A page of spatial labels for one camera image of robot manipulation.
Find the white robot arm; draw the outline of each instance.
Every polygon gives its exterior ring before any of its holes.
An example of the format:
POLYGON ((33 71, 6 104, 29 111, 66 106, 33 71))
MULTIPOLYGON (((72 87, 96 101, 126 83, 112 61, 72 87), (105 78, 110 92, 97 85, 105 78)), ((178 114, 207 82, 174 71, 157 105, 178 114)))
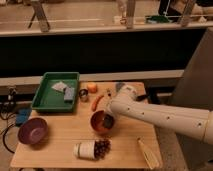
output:
POLYGON ((213 113, 209 110, 154 105, 135 101, 137 91, 124 85, 107 105, 106 112, 139 119, 213 144, 213 113))

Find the table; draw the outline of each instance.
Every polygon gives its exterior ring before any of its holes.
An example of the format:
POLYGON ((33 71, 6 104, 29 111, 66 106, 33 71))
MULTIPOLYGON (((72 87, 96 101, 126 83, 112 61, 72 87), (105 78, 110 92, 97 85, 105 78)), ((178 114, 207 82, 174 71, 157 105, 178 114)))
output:
MULTIPOLYGON (((73 113, 39 114, 32 111, 31 117, 44 118, 49 126, 49 133, 39 144, 28 146, 19 143, 13 159, 12 168, 128 168, 142 169, 148 165, 139 150, 137 138, 142 138, 156 154, 161 166, 162 159, 156 138, 154 126, 143 121, 119 116, 113 129, 105 136, 97 135, 90 126, 92 116, 91 103, 101 93, 97 110, 105 109, 109 97, 106 89, 110 89, 115 96, 116 82, 97 82, 98 93, 89 94, 89 102, 83 103, 79 99, 73 113), (78 159, 73 155, 76 143, 86 140, 108 138, 111 150, 104 159, 93 161, 78 159)), ((135 86, 139 95, 145 93, 141 82, 129 82, 135 86)), ((87 83, 81 82, 80 88, 86 88, 87 83)))

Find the green tray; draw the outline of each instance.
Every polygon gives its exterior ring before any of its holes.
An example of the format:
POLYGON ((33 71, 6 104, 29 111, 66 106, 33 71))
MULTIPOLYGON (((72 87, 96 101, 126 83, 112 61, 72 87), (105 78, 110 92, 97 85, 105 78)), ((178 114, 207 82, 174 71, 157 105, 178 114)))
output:
POLYGON ((33 98, 32 109, 37 112, 72 112, 76 104, 78 83, 78 72, 45 73, 33 98), (62 92, 52 89, 52 86, 59 81, 75 88, 74 98, 71 103, 64 102, 64 94, 62 92))
POLYGON ((170 23, 171 21, 164 15, 146 16, 147 23, 170 23))

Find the cable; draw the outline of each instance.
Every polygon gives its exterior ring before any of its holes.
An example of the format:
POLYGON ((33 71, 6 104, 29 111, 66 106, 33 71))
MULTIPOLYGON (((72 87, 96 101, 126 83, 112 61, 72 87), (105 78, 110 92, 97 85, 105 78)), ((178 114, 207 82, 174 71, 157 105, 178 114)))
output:
POLYGON ((168 4, 166 6, 166 11, 164 11, 164 16, 168 15, 168 10, 169 10, 169 6, 170 6, 170 2, 171 2, 171 0, 168 1, 168 4))
POLYGON ((15 124, 11 124, 10 126, 8 126, 8 127, 5 129, 5 131, 4 131, 4 133, 3 133, 3 137, 2 137, 2 141, 3 141, 4 147, 7 149, 7 151, 9 151, 9 152, 12 153, 12 154, 14 154, 15 152, 14 152, 13 150, 11 150, 11 149, 7 146, 7 144, 6 144, 6 136, 7 136, 8 131, 9 131, 11 128, 13 128, 14 126, 15 126, 15 124))
POLYGON ((0 107, 0 118, 2 120, 8 120, 10 118, 9 112, 13 111, 16 106, 16 101, 8 101, 8 104, 5 103, 2 102, 0 107))
POLYGON ((35 20, 35 17, 36 17, 36 14, 35 14, 35 12, 34 12, 32 18, 31 18, 31 20, 30 20, 30 23, 29 23, 29 25, 28 25, 28 27, 27 27, 28 29, 31 28, 31 26, 32 26, 32 24, 33 24, 33 21, 35 20))
POLYGON ((0 135, 2 135, 6 129, 7 129, 7 127, 0 132, 0 135))

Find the bowl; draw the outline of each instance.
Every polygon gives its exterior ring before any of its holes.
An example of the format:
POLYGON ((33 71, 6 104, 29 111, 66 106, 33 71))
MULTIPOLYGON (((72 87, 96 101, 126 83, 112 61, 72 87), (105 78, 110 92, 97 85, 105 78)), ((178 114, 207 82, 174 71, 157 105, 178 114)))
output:
POLYGON ((19 129, 18 139, 23 144, 36 144, 47 134, 47 122, 42 118, 32 118, 19 129))
POLYGON ((90 119, 93 130, 98 134, 108 133, 113 128, 114 123, 114 118, 105 113, 104 110, 96 111, 90 119))

